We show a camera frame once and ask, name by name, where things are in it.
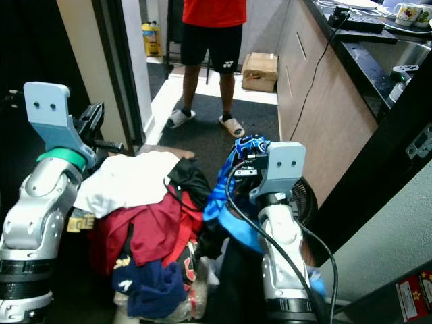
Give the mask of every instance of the sink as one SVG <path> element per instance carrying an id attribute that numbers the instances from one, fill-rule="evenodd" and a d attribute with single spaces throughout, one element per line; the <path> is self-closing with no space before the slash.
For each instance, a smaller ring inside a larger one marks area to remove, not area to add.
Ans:
<path id="1" fill-rule="evenodd" d="M 360 44 L 388 74 L 397 65 L 421 65 L 431 50 L 426 45 L 405 40 L 399 40 L 396 44 L 373 42 L 360 42 Z"/>

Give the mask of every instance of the plate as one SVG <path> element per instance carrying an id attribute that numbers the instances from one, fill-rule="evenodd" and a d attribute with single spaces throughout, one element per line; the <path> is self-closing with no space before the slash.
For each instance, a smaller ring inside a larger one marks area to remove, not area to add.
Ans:
<path id="1" fill-rule="evenodd" d="M 378 7 L 378 3 L 369 0 L 335 0 L 335 2 L 353 9 L 373 10 Z"/>
<path id="2" fill-rule="evenodd" d="M 391 28 L 391 29 L 396 29 L 399 30 L 401 32 L 407 32 L 409 34 L 417 34 L 417 35 L 424 35 L 424 34 L 431 34 L 432 30 L 430 28 L 419 28 L 419 27 L 415 27 L 415 26 L 402 26 L 402 25 L 398 25 L 397 23 L 391 21 L 391 20 L 386 20 L 383 22 L 383 24 L 385 24 L 387 27 Z"/>
<path id="3" fill-rule="evenodd" d="M 382 14 L 385 14 L 390 18 L 396 19 L 396 14 L 394 12 L 391 12 L 390 9 L 390 7 L 383 7 L 382 5 L 379 5 L 377 7 L 378 12 L 381 12 Z"/>

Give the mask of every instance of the floor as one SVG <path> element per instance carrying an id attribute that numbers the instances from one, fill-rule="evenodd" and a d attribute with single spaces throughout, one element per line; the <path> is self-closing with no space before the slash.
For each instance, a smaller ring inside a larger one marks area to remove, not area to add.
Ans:
<path id="1" fill-rule="evenodd" d="M 161 63 L 161 60 L 149 57 L 147 63 Z M 196 93 L 200 95 L 220 97 L 219 74 L 211 70 L 209 73 L 209 82 L 206 84 L 206 73 L 207 70 L 205 68 L 200 71 Z M 155 118 L 155 125 L 153 129 L 146 134 L 146 144 L 157 145 L 162 137 L 167 119 L 176 103 L 182 97 L 183 77 L 184 67 L 181 65 L 175 65 L 168 77 L 168 80 L 163 83 L 156 96 L 152 99 L 151 108 Z M 277 105 L 276 92 L 270 93 L 244 90 L 242 88 L 242 75 L 236 74 L 235 79 L 236 85 L 234 89 L 234 99 Z M 139 320 L 128 318 L 123 312 L 117 311 L 112 324 L 139 324 Z"/>

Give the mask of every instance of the clothes pile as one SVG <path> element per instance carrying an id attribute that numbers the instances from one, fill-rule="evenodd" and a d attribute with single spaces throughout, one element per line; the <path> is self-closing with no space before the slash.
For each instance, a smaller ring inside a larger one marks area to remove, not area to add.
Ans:
<path id="1" fill-rule="evenodd" d="M 197 287 L 206 292 L 194 286 L 194 253 L 209 195 L 197 162 L 168 152 L 108 157 L 82 183 L 74 206 L 97 218 L 90 265 L 112 276 L 129 316 L 196 316 L 197 298 L 205 301 Z"/>

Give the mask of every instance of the green ring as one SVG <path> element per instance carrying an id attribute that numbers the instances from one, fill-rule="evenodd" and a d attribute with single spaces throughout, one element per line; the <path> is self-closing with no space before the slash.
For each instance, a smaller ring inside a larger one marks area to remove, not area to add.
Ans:
<path id="1" fill-rule="evenodd" d="M 78 154 L 77 152 L 68 148 L 53 148 L 52 150 L 39 155 L 36 161 L 39 162 L 40 160 L 47 157 L 57 157 L 58 159 L 66 160 L 67 162 L 75 165 L 81 172 L 84 171 L 84 168 L 87 164 L 87 160 L 81 154 Z"/>

